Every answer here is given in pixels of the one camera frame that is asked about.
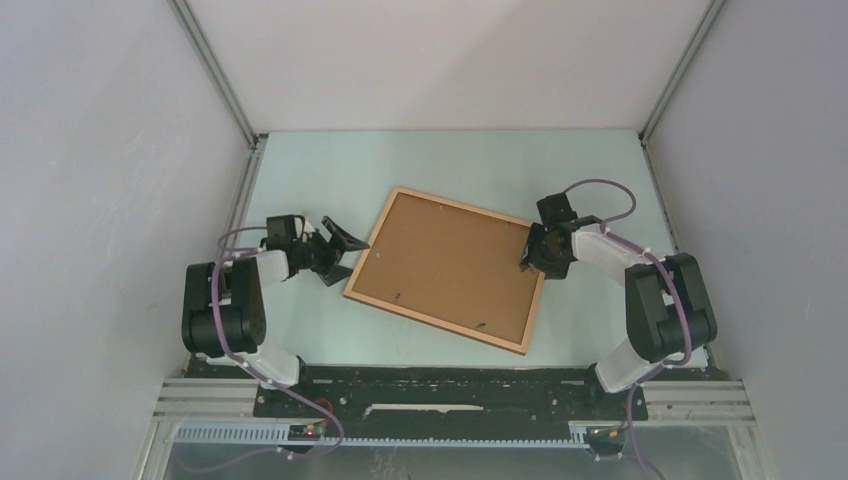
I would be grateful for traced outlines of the brown backing board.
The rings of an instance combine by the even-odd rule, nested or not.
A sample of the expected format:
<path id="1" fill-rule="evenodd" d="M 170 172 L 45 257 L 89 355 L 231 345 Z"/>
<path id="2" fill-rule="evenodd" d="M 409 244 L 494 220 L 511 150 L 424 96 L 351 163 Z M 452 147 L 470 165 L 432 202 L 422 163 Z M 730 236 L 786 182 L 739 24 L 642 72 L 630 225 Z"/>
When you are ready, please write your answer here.
<path id="1" fill-rule="evenodd" d="M 544 284 L 543 274 L 519 268 L 530 227 L 528 220 L 397 187 L 344 295 L 524 355 Z M 481 322 L 486 327 L 475 329 Z"/>

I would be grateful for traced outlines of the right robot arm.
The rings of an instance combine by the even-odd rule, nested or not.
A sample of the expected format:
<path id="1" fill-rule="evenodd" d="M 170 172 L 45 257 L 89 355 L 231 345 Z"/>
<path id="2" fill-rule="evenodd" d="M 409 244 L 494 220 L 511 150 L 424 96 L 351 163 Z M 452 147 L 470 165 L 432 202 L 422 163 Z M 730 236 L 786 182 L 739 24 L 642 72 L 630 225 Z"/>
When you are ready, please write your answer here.
<path id="1" fill-rule="evenodd" d="M 698 261 L 690 254 L 659 257 L 617 234 L 596 216 L 579 216 L 564 193 L 536 204 L 520 261 L 548 280 L 563 280 L 572 264 L 591 264 L 625 291 L 625 340 L 593 364 L 581 392 L 585 411 L 606 418 L 622 403 L 621 392 L 659 368 L 684 365 L 718 333 Z"/>

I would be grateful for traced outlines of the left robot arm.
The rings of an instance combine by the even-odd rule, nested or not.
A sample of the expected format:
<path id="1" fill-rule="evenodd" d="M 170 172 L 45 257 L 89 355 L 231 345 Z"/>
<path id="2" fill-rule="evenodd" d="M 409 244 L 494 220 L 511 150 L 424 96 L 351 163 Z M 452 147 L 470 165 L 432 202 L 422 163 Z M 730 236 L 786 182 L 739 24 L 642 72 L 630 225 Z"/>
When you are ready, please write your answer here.
<path id="1" fill-rule="evenodd" d="M 341 265 L 343 256 L 370 246 L 329 217 L 316 228 L 303 215 L 273 216 L 261 230 L 265 235 L 256 247 L 226 247 L 227 257 L 188 266 L 182 341 L 210 364 L 236 366 L 267 388 L 281 386 L 278 404 L 304 416 L 315 406 L 316 390 L 299 379 L 299 356 L 267 343 L 263 293 L 306 271 L 333 286 L 353 273 Z"/>

